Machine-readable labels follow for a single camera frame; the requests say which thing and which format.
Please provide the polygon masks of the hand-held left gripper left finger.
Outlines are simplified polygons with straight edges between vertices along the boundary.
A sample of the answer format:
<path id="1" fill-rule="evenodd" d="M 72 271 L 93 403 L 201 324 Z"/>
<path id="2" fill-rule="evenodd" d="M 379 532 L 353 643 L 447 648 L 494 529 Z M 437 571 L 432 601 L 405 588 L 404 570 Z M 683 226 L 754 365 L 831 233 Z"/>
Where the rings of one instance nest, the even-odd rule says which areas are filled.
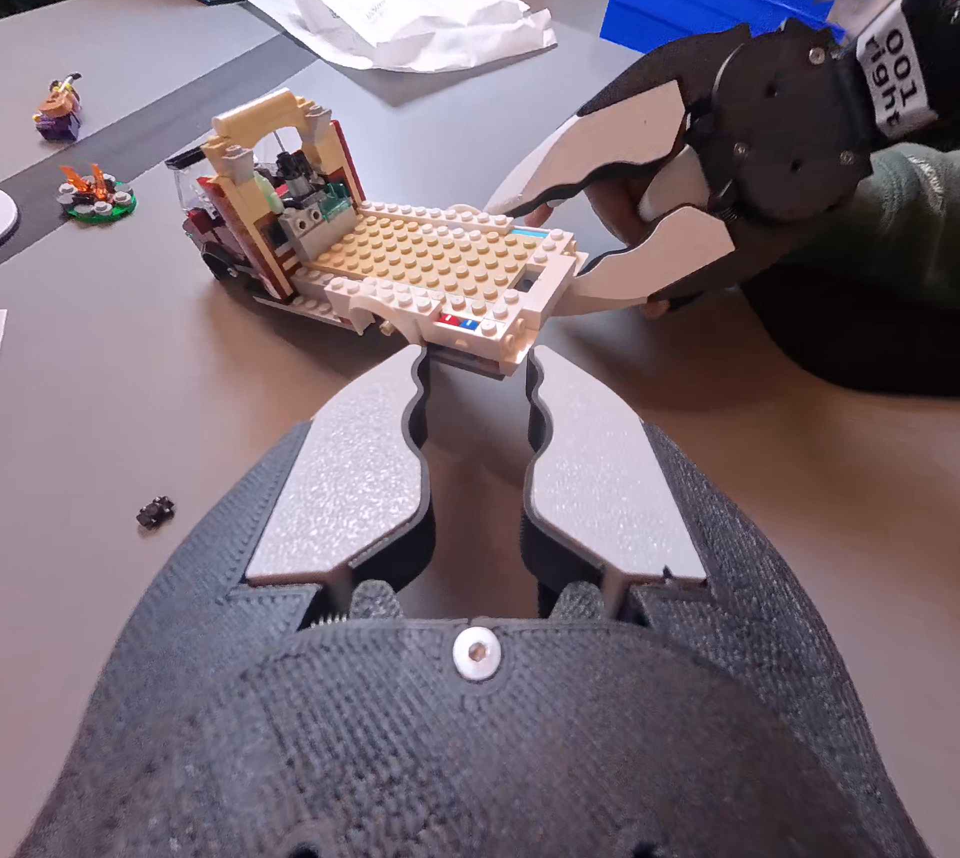
<path id="1" fill-rule="evenodd" d="M 426 569 L 428 392 L 426 348 L 410 345 L 314 414 L 246 565 L 249 585 L 409 585 Z"/>

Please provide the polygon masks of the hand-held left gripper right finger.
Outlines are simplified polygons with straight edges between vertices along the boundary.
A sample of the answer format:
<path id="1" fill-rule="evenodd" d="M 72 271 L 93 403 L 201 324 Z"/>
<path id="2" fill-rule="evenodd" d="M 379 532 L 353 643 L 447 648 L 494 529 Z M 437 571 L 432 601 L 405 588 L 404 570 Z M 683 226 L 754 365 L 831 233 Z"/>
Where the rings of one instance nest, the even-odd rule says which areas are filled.
<path id="1" fill-rule="evenodd" d="M 640 415 L 546 346 L 527 360 L 534 456 L 524 512 L 544 536 L 529 569 L 544 585 L 701 585 L 690 528 Z"/>

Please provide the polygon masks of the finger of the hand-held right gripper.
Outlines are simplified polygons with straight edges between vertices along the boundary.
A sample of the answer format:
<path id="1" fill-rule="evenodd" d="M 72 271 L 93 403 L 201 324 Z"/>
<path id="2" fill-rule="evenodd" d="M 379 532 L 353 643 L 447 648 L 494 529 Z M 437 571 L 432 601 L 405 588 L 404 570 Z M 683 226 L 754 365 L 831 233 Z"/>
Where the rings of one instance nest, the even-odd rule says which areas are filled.
<path id="1" fill-rule="evenodd" d="M 672 154 L 686 117 L 677 80 L 572 116 L 514 166 L 485 210 L 524 217 L 576 197 L 594 180 L 661 161 Z"/>
<path id="2" fill-rule="evenodd" d="M 641 244 L 585 264 L 559 298 L 558 315 L 637 307 L 735 248 L 721 219 L 696 207 L 679 207 L 660 219 Z"/>

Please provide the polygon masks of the red tan brick toy truck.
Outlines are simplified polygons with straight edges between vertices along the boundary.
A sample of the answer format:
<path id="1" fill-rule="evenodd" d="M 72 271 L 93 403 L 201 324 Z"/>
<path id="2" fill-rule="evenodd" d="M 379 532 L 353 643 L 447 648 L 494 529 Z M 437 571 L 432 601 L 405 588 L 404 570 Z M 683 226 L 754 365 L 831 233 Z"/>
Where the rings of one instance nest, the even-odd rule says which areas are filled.
<path id="1" fill-rule="evenodd" d="M 366 197 L 339 120 L 284 88 L 171 156 L 183 231 L 258 303 L 512 375 L 587 260 L 570 232 Z"/>

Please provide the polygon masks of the person's right forearm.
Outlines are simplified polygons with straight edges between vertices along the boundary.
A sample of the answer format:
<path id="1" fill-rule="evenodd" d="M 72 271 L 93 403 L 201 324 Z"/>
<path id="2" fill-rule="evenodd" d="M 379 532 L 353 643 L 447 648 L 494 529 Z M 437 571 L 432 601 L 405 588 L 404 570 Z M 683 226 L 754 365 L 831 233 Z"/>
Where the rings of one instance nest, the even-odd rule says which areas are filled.
<path id="1" fill-rule="evenodd" d="M 870 162 L 849 202 L 783 262 L 958 311 L 959 150 L 900 143 Z"/>

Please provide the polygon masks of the grey desk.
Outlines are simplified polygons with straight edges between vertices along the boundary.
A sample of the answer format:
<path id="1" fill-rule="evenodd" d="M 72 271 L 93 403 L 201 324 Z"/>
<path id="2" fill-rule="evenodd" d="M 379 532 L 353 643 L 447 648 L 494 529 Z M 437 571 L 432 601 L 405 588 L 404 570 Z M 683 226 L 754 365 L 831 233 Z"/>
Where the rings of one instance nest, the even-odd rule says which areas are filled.
<path id="1" fill-rule="evenodd" d="M 351 73 L 256 12 L 127 16 L 117 71 L 82 72 L 88 121 L 146 134 L 139 204 L 59 228 L 2 264 L 2 856 L 51 792 L 114 643 L 199 519 L 295 423 L 400 349 L 267 309 L 216 282 L 181 228 L 143 93 L 197 48 L 195 80 L 333 108 L 378 201 L 483 207 L 570 111 L 634 59 L 598 35 L 606 0 L 547 8 L 558 47 L 476 75 Z M 800 370 L 740 293 L 655 322 L 549 322 L 541 341 L 659 425 L 762 530 L 842 654 L 894 786 L 936 856 L 958 856 L 958 402 L 862 395 Z M 138 511 L 167 495 L 153 531 Z"/>

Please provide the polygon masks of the person's right hand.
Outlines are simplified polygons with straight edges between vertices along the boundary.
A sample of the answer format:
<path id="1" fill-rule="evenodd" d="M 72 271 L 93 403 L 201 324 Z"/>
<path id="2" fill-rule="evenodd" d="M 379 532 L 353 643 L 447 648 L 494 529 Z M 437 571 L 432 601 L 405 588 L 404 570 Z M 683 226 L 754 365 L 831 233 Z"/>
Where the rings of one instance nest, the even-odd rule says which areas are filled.
<path id="1" fill-rule="evenodd" d="M 639 208 L 663 166 L 659 161 L 636 167 L 611 165 L 581 190 L 602 226 L 628 249 L 639 246 L 652 231 L 652 224 L 641 218 Z"/>

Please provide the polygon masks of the white paper bag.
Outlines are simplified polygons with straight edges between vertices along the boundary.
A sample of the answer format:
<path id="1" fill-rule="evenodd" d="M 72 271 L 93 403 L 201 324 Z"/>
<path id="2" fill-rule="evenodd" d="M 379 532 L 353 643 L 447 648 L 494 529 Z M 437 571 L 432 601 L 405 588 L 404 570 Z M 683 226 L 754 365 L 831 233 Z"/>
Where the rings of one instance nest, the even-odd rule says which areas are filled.
<path id="1" fill-rule="evenodd" d="M 523 0 L 246 0 L 320 59 L 355 71 L 471 71 L 554 48 Z"/>

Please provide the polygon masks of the brick campfire on green base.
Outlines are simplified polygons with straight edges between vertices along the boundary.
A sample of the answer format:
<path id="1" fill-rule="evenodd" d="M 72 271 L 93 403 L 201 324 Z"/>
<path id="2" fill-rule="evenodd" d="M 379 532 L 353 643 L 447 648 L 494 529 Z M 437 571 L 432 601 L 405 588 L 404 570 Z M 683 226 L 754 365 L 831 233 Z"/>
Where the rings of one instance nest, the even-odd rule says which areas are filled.
<path id="1" fill-rule="evenodd" d="M 122 182 L 98 164 L 81 175 L 75 168 L 59 166 L 63 182 L 56 201 L 65 219 L 90 226 L 112 225 L 131 216 L 138 207 L 133 186 Z"/>

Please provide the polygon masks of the purple toy minifigure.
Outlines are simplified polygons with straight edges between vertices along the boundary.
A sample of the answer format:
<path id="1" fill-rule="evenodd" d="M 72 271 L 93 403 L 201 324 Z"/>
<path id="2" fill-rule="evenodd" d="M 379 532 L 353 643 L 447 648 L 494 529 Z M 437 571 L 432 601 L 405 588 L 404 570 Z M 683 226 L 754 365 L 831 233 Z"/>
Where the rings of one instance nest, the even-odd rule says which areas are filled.
<path id="1" fill-rule="evenodd" d="M 50 83 L 47 96 L 32 115 L 35 129 L 45 141 L 71 143 L 78 139 L 82 105 L 76 83 L 81 77 L 80 72 L 73 72 Z"/>

